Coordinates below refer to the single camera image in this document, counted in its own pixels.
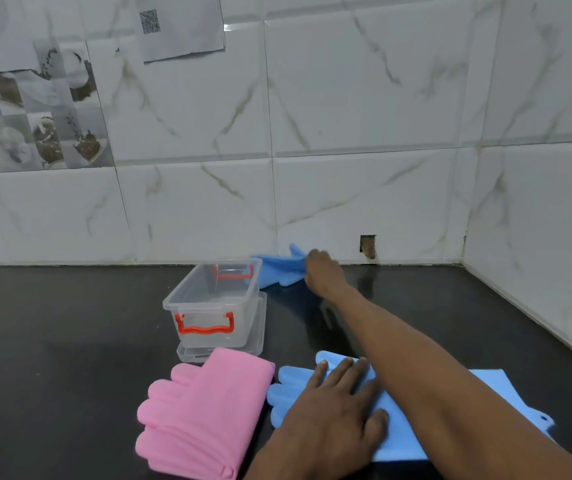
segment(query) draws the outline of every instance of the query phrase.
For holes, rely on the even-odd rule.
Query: red handle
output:
[[[250,280],[255,275],[255,265],[249,264],[250,274],[218,274],[218,267],[213,265],[218,280]]]
[[[199,326],[189,326],[185,327],[182,319],[185,317],[184,314],[175,315],[175,321],[177,322],[177,330],[182,335],[187,333],[196,333],[197,335],[212,335],[213,333],[233,333],[235,330],[235,316],[233,312],[228,312],[224,315],[228,319],[228,326],[217,325],[213,327],[199,327]]]

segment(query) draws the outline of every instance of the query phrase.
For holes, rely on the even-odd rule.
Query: pink glove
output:
[[[135,450],[152,470],[198,480],[237,478],[273,380],[272,362],[216,349],[200,369],[179,364],[138,410]]]

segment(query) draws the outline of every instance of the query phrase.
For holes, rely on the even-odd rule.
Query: clear plastic box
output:
[[[198,264],[164,299],[185,348],[242,347],[259,296],[259,258]]]
[[[235,347],[234,350],[246,352],[250,355],[259,356],[264,351],[264,333],[266,332],[266,293],[259,291],[259,303],[253,326],[248,334],[248,341],[243,347]],[[187,349],[182,344],[177,347],[177,355],[182,362],[204,363],[212,354],[215,347],[207,349]]]

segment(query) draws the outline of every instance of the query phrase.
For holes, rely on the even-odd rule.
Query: countertop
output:
[[[162,479],[134,452],[148,385],[167,378],[177,334],[162,299],[191,269],[0,267],[0,479]],[[572,351],[459,267],[346,267],[369,299],[470,369],[503,369],[556,422],[572,453]],[[262,357],[314,367],[325,349],[354,355],[305,284],[266,290]],[[266,407],[245,467],[272,433]],[[358,479],[440,478],[429,462],[371,465]]]

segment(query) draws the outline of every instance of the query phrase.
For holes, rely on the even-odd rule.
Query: person's left hand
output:
[[[338,480],[372,460],[386,438],[388,415],[370,409],[380,393],[376,380],[352,394],[368,361],[347,358],[323,380],[328,364],[317,365],[246,480]]]

